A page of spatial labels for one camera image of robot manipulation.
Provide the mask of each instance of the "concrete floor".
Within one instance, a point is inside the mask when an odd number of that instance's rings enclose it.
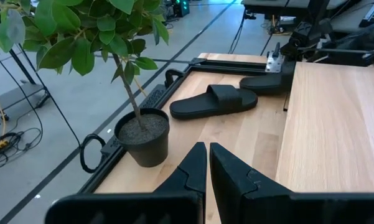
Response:
[[[228,53],[244,10],[238,1],[230,3],[231,0],[192,1],[191,4],[194,6],[190,7],[190,14],[173,22],[169,46],[162,42],[155,46],[153,37],[147,36],[147,49],[143,55],[167,60],[191,60],[202,52]],[[259,55],[262,51],[269,35],[260,26],[264,22],[263,15],[257,16],[258,19],[255,21],[245,21],[234,54]],[[277,42],[285,44],[288,38],[273,37],[265,52],[274,49]],[[35,61],[34,54],[28,53],[28,56]],[[2,54],[0,59],[17,80],[25,79],[12,58]],[[27,65],[22,55],[20,59]],[[158,62],[157,65],[161,68],[165,63]],[[186,64],[170,63],[164,71],[169,68],[183,70],[185,67]],[[94,131],[106,141],[109,140],[117,120],[131,111],[130,105],[119,110],[127,96],[120,79],[110,83],[114,71],[114,62],[109,60],[104,63],[99,57],[96,58],[94,71],[85,77],[75,72],[69,75],[65,72],[63,75],[56,75],[50,70],[39,71],[39,75],[81,141]],[[145,88],[147,93],[157,84],[163,83],[164,71]],[[138,81],[144,84],[154,74],[155,71],[142,70]],[[0,94],[15,87],[16,84],[0,65]],[[135,84],[132,88],[133,91],[137,90]],[[30,100],[36,102],[41,95],[36,94]],[[144,96],[140,94],[137,102],[142,102],[143,99]],[[30,106],[26,101],[7,110],[11,117],[7,129],[14,127],[16,119],[29,110]],[[50,173],[76,149],[78,144],[52,101],[46,102],[37,112],[44,128],[41,143],[0,168],[0,223],[43,223],[45,213],[54,200],[74,194],[90,177],[90,174],[82,170],[77,156],[54,178],[46,178],[54,176]],[[109,120],[108,125],[102,126],[101,124],[111,115],[114,119]],[[16,131],[32,127],[39,127],[33,112],[19,120]],[[36,134],[37,132],[28,133],[24,136],[24,141],[30,141]],[[90,167],[98,164],[99,149],[100,146],[96,142],[86,148],[85,157]]]

